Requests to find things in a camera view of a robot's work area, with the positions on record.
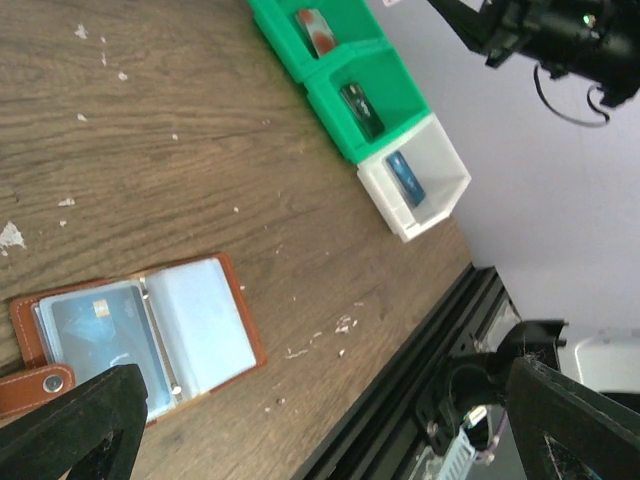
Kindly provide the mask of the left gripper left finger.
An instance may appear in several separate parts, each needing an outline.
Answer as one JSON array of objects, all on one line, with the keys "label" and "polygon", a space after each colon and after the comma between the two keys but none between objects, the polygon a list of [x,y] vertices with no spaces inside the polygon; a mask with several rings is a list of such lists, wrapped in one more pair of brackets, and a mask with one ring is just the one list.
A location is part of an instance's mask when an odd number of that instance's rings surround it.
[{"label": "left gripper left finger", "polygon": [[1,428],[3,479],[128,479],[147,421],[134,364],[112,367]]}]

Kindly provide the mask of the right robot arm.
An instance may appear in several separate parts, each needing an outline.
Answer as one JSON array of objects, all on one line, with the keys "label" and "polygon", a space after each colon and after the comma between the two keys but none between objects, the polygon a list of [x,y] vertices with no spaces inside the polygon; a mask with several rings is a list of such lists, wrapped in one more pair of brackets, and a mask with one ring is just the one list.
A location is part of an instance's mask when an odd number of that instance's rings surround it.
[{"label": "right robot arm", "polygon": [[433,1],[466,48],[497,69],[514,55],[535,61],[557,80],[575,75],[616,108],[639,90],[637,1],[502,0],[478,10],[462,1]]}]

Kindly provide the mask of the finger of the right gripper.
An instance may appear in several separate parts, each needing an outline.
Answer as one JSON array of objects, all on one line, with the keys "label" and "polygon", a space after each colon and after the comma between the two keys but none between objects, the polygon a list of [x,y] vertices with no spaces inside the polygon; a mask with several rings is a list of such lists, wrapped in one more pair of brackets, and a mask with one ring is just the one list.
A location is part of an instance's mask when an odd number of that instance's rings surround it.
[{"label": "finger of the right gripper", "polygon": [[504,49],[498,34],[504,1],[483,1],[479,10],[458,0],[429,0],[429,4],[470,51],[490,53]]}]

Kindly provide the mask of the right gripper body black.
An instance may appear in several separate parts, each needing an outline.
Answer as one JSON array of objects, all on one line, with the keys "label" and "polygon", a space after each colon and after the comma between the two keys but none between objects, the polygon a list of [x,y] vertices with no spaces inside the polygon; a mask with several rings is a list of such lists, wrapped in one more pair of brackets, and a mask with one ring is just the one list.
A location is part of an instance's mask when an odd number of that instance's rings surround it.
[{"label": "right gripper body black", "polygon": [[611,1],[486,1],[491,21],[486,65],[501,66],[515,53],[568,67],[600,47],[611,27]]}]

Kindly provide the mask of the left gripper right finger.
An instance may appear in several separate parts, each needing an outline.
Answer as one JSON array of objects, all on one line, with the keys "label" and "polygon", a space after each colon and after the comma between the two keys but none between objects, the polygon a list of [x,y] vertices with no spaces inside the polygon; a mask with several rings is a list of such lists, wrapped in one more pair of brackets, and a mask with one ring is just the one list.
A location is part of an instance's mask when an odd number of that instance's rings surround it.
[{"label": "left gripper right finger", "polygon": [[533,358],[506,387],[511,430],[529,479],[637,479],[639,414]]}]

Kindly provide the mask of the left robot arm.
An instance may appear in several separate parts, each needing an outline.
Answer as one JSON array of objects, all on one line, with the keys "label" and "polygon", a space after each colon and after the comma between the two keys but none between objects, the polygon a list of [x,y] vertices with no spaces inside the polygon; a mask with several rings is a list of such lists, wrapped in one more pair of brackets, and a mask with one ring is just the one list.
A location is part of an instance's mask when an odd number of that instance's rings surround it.
[{"label": "left robot arm", "polygon": [[[443,384],[477,371],[474,404],[506,410],[530,479],[636,479],[637,412],[503,342],[453,359]],[[136,365],[116,366],[1,430],[4,479],[127,479],[144,430],[147,391]]]}]

